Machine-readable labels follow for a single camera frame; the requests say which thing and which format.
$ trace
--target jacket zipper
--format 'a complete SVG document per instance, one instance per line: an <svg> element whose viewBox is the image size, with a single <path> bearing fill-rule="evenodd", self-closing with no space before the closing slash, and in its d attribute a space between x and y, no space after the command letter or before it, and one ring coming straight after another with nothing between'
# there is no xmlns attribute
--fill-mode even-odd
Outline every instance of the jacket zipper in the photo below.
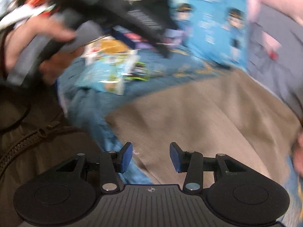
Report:
<svg viewBox="0 0 303 227"><path fill-rule="evenodd" d="M79 131L75 127L71 126L63 126L60 128L55 128L58 126L60 122L55 122L55 125L49 125L47 128L40 128L33 132L30 132L28 135L23 137L20 141L18 141L15 145L13 145L10 150L0 158L0 179L2 175L4 174L7 167L10 165L10 163L13 162L13 160L19 156L21 153L26 151L27 149L38 145L40 142L45 140L46 138L49 138L49 136L56 136L63 133L71 133Z"/></svg>

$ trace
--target brown jacket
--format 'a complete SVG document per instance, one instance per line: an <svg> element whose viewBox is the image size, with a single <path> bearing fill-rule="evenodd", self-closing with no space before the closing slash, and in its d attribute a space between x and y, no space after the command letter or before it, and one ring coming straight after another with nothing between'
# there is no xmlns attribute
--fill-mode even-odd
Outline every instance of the brown jacket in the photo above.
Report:
<svg viewBox="0 0 303 227"><path fill-rule="evenodd" d="M68 124L53 88L41 85L26 96L0 86L0 95L0 226L15 227L12 199L20 185L77 153L100 149Z"/></svg>

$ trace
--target colorful toy package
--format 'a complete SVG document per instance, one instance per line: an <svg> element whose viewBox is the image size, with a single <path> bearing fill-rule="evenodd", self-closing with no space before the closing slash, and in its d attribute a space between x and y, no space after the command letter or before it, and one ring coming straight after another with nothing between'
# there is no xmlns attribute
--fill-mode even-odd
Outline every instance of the colorful toy package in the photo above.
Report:
<svg viewBox="0 0 303 227"><path fill-rule="evenodd" d="M169 6L194 56L246 70L246 0L169 0Z"/></svg>
<svg viewBox="0 0 303 227"><path fill-rule="evenodd" d="M146 63L143 62L136 62L131 72L126 77L128 80L142 80L147 81L149 79L148 70Z"/></svg>
<svg viewBox="0 0 303 227"><path fill-rule="evenodd" d="M86 68L76 86L117 95L123 95L125 76L140 58L136 50L111 37L89 44L83 57Z"/></svg>

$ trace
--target sleeve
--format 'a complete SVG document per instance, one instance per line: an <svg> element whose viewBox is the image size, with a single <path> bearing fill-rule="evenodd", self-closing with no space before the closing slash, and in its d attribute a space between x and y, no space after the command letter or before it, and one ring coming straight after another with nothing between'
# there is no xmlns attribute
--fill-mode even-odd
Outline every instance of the sleeve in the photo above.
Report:
<svg viewBox="0 0 303 227"><path fill-rule="evenodd" d="M0 79L4 80L7 76L5 68L5 39L7 35L13 30L14 26L11 25L4 30L0 31Z"/></svg>

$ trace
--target human hand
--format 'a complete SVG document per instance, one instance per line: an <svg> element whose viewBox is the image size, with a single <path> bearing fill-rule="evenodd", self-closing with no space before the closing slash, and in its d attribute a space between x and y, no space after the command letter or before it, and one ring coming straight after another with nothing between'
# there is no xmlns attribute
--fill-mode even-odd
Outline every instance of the human hand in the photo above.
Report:
<svg viewBox="0 0 303 227"><path fill-rule="evenodd" d="M42 16L30 18L23 25L11 31L5 40L5 67L7 72L14 67L22 50L37 34L48 35L58 42L69 42L76 36L74 31L65 28L62 23L54 19ZM53 84L56 78L83 52L84 47L80 47L72 53L58 52L49 60L44 61L39 67L44 81Z"/></svg>
<svg viewBox="0 0 303 227"><path fill-rule="evenodd" d="M298 142L294 148L293 165L296 172L303 177L303 132L298 136Z"/></svg>

